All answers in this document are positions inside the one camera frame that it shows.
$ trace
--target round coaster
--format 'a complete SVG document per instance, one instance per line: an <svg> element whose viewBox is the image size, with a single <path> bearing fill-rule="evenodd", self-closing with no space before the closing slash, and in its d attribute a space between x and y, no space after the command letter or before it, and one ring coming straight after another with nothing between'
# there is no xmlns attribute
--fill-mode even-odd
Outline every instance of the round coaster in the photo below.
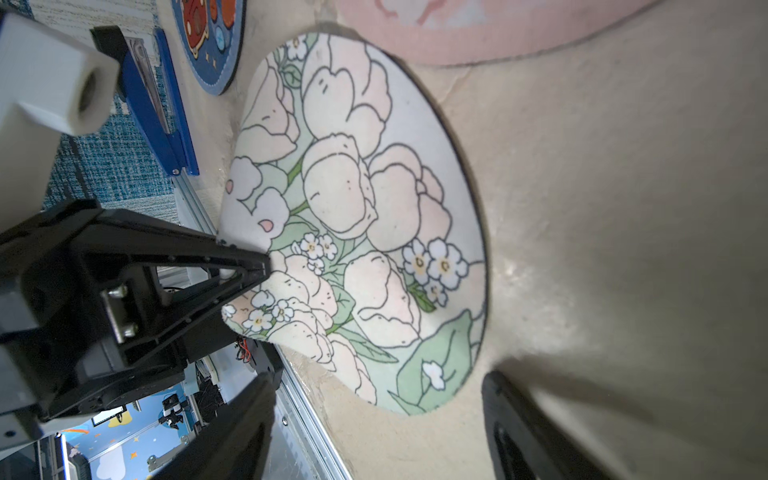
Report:
<svg viewBox="0 0 768 480"><path fill-rule="evenodd" d="M243 0L174 0L174 17L187 59L203 90L229 87L243 37Z"/></svg>
<svg viewBox="0 0 768 480"><path fill-rule="evenodd" d="M460 65L577 41L654 0L336 0L362 36L405 60Z"/></svg>
<svg viewBox="0 0 768 480"><path fill-rule="evenodd" d="M270 252L273 273L227 325L378 406L449 401L482 339L485 248L427 100L377 48L312 33L261 62L245 105L218 239Z"/></svg>

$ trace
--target cartoon coaster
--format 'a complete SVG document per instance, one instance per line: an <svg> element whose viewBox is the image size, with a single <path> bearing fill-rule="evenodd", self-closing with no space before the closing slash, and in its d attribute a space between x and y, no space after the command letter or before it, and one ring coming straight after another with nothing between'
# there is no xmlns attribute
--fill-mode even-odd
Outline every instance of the cartoon coaster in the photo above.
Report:
<svg viewBox="0 0 768 480"><path fill-rule="evenodd" d="M174 17L192 72L203 90L229 87L243 38L243 0L174 0Z"/></svg>

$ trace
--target red wire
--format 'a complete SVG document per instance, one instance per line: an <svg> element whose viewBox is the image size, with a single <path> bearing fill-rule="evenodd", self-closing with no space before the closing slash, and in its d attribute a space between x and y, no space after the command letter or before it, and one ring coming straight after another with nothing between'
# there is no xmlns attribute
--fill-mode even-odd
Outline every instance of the red wire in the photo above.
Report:
<svg viewBox="0 0 768 480"><path fill-rule="evenodd" d="M237 339L237 345L241 348L241 351L237 353L237 359L243 360L243 363L249 363L251 359L251 353L248 349L248 343L246 339L240 337Z"/></svg>

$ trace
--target blue metal bracket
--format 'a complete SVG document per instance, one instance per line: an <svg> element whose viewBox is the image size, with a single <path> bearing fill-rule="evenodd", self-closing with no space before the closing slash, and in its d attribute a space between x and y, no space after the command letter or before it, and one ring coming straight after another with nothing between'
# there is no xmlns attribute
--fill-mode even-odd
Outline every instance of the blue metal bracket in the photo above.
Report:
<svg viewBox="0 0 768 480"><path fill-rule="evenodd" d="M174 64L170 58L170 50L163 30L155 28L154 35L157 40L157 48L163 67L163 78L176 124L176 131L170 133L165 132L160 118L157 116L158 113L152 104L147 87L144 85L133 55L120 29L118 27L94 28L91 30L91 35L99 51L120 62L118 94L127 103L136 126L166 175L176 177L181 174L183 169L186 169L189 175L199 175L200 170L197 167L197 157L187 125L187 116L184 113Z"/></svg>

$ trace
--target beige fabric surface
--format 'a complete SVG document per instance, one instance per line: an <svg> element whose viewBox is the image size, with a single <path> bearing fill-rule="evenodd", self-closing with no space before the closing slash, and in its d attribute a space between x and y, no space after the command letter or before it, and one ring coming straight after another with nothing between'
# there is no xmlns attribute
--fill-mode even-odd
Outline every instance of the beige fabric surface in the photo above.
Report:
<svg viewBox="0 0 768 480"><path fill-rule="evenodd" d="M158 11L215 220L257 63L337 15L250 2L215 98ZM465 388L412 418L291 356L355 478L492 478L480 384L498 364L617 477L766 477L767 59L765 2L667 0L531 58L406 65L482 202L488 328Z"/></svg>

